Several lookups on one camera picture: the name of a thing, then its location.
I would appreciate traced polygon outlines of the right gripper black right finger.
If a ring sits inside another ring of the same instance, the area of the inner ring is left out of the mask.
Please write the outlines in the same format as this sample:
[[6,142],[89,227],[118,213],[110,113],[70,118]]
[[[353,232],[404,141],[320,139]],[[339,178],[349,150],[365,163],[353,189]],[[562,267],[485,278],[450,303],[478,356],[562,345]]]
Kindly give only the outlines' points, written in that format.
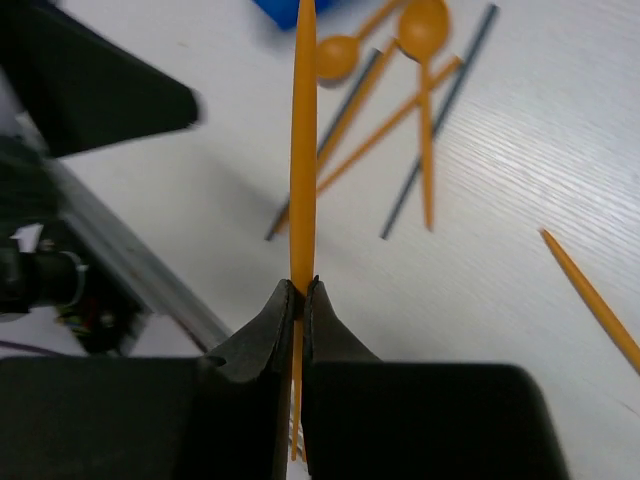
[[545,400],[522,368],[389,362],[314,281],[304,308],[302,425],[315,479],[565,479]]

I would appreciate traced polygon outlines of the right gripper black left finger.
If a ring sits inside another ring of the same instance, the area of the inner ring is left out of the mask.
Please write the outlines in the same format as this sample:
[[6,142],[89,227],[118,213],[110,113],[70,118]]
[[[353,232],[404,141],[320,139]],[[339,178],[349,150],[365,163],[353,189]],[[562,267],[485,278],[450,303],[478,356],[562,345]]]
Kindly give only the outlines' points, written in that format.
[[5,479],[282,479],[295,290],[192,358],[1,362]]

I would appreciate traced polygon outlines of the orange fork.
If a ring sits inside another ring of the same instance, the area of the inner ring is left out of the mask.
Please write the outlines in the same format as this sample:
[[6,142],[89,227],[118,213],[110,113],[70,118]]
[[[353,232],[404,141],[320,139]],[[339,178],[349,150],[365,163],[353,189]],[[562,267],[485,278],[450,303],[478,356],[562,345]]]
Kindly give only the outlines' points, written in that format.
[[559,267],[579,294],[587,308],[591,311],[601,328],[631,365],[639,373],[639,346],[620,322],[609,305],[579,269],[573,259],[567,254],[554,236],[542,228],[540,236],[553,255]]
[[299,2],[292,96],[289,257],[294,294],[291,459],[304,442],[298,437],[302,409],[303,311],[314,278],[316,242],[316,9],[313,0]]

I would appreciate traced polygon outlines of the orange chopstick crossing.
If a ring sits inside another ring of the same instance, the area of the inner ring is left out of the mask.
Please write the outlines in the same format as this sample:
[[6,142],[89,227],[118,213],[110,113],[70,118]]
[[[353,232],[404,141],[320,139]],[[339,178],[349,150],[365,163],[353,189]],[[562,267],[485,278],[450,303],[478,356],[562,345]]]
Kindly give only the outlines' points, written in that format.
[[373,149],[386,135],[388,135],[400,122],[402,122],[414,109],[421,107],[421,97],[424,92],[430,92],[448,79],[463,65],[463,60],[454,56],[439,73],[429,80],[426,87],[421,87],[419,92],[409,97],[404,104],[379,126],[356,150],[354,150],[331,174],[329,174],[316,188],[316,196],[319,197],[330,188],[344,173],[346,173],[358,160]]

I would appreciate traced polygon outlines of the orange spoon small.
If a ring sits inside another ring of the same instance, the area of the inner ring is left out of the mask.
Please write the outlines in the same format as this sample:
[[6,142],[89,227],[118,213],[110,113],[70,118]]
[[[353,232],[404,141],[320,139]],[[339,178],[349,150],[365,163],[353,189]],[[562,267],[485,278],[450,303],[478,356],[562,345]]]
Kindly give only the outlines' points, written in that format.
[[403,4],[403,0],[386,1],[353,35],[332,35],[320,41],[316,47],[318,79],[338,82],[350,76],[358,65],[361,43]]

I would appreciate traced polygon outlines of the orange spoon large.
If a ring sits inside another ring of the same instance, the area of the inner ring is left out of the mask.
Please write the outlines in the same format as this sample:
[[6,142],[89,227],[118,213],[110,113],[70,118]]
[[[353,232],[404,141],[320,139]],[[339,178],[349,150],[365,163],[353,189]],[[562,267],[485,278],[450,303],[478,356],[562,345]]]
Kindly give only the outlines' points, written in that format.
[[434,160],[430,64],[449,35],[449,10],[444,1],[410,1],[398,23],[398,40],[403,53],[419,65],[420,167],[425,226],[434,227]]

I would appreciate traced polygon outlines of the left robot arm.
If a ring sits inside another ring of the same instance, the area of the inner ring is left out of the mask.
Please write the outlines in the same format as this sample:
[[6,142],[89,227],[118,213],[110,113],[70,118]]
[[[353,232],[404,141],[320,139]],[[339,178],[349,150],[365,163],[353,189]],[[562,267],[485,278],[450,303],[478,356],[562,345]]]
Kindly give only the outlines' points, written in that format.
[[55,157],[199,119],[190,88],[48,1],[2,2],[1,67]]

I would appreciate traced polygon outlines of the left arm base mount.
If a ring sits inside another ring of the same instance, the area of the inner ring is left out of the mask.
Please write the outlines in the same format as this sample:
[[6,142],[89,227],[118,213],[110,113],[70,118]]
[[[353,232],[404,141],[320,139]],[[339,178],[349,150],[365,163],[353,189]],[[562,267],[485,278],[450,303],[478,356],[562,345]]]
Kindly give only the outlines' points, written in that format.
[[49,307],[90,354],[125,354],[154,315],[202,350],[231,332],[67,166],[1,137],[1,319]]

